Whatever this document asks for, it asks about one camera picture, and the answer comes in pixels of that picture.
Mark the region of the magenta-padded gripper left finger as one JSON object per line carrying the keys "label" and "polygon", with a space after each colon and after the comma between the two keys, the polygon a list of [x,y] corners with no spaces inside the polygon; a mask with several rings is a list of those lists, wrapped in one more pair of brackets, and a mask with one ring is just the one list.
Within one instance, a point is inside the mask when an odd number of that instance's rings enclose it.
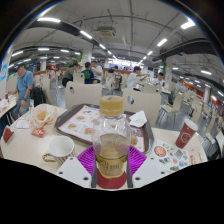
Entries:
{"label": "magenta-padded gripper left finger", "polygon": [[93,147],[89,147],[77,157],[69,157],[56,175],[84,188],[95,188],[97,167]]}

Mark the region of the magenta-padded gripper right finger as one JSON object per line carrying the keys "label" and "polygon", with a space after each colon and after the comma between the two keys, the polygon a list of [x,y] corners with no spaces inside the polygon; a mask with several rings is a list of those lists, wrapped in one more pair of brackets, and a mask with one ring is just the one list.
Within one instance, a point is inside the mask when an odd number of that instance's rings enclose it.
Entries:
{"label": "magenta-padded gripper right finger", "polygon": [[157,159],[147,157],[133,146],[129,150],[126,173],[129,188],[140,188],[168,175]]}

